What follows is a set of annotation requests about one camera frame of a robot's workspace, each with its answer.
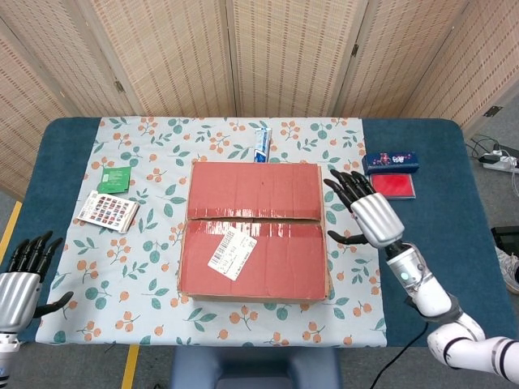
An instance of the wall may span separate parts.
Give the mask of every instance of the wall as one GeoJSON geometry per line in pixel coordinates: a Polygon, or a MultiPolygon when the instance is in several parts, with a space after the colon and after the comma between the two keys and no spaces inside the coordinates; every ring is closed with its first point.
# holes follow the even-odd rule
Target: wall
{"type": "Polygon", "coordinates": [[[0,186],[24,196],[41,135],[64,116],[419,116],[467,129],[517,80],[518,3],[0,2],[0,186]]]}

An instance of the robotic hand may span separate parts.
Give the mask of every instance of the robotic hand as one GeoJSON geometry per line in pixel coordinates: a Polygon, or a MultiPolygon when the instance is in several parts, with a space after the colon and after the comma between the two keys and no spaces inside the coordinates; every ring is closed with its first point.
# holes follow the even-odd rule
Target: robotic hand
{"type": "Polygon", "coordinates": [[[68,292],[53,304],[36,307],[50,261],[63,241],[59,238],[45,249],[51,235],[49,231],[32,241],[21,242],[7,271],[0,274],[0,388],[7,386],[11,364],[19,350],[18,333],[33,318],[61,309],[72,297],[73,292],[68,292]]]}
{"type": "Polygon", "coordinates": [[[418,249],[401,240],[404,225],[388,200],[360,173],[331,173],[339,183],[328,179],[324,183],[353,214],[362,235],[342,237],[333,231],[328,235],[342,244],[369,243],[385,250],[388,265],[407,292],[409,304],[424,320],[441,324],[427,337],[434,357],[452,368],[495,373],[519,383],[519,342],[504,337],[485,340],[482,328],[461,310],[454,296],[444,291],[418,249]]]}

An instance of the floral tablecloth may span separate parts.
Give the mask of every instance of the floral tablecloth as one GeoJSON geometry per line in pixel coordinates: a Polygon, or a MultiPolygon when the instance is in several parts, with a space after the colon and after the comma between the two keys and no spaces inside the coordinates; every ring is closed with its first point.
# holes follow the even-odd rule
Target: floral tablecloth
{"type": "MultiPolygon", "coordinates": [[[[103,118],[75,208],[103,167],[132,166],[121,197],[140,204],[127,234],[73,219],[49,301],[72,300],[45,316],[42,343],[202,344],[211,346],[385,346],[377,251],[328,239],[333,289],[327,301],[260,304],[196,301],[177,292],[191,164],[251,161],[255,129],[272,128],[270,162],[362,171],[356,118],[103,118]]],[[[327,229],[359,233],[324,187],[327,229]]]]}

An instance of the woven panel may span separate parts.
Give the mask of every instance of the woven panel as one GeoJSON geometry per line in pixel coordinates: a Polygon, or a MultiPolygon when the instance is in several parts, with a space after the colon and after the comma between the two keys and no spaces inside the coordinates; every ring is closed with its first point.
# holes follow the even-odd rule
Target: woven panel
{"type": "Polygon", "coordinates": [[[24,196],[43,131],[68,112],[0,33],[0,186],[24,196]]]}
{"type": "Polygon", "coordinates": [[[241,115],[327,116],[348,39],[354,41],[356,0],[233,0],[241,115]]]}
{"type": "Polygon", "coordinates": [[[403,114],[467,127],[519,81],[518,41],[518,1],[472,2],[403,114]]]}
{"type": "Polygon", "coordinates": [[[146,114],[232,116],[220,1],[91,2],[146,114]]]}
{"type": "Polygon", "coordinates": [[[0,2],[0,13],[24,46],[86,116],[130,114],[124,95],[80,34],[62,0],[0,2]]]}
{"type": "Polygon", "coordinates": [[[394,118],[427,70],[465,0],[375,2],[350,65],[341,116],[394,118]]]}

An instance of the blue pencil case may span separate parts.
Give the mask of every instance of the blue pencil case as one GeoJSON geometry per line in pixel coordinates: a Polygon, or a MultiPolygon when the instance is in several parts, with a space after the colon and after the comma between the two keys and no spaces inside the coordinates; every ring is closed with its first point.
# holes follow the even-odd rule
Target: blue pencil case
{"type": "Polygon", "coordinates": [[[370,152],[362,159],[365,174],[413,173],[418,170],[414,152],[370,152]]]}

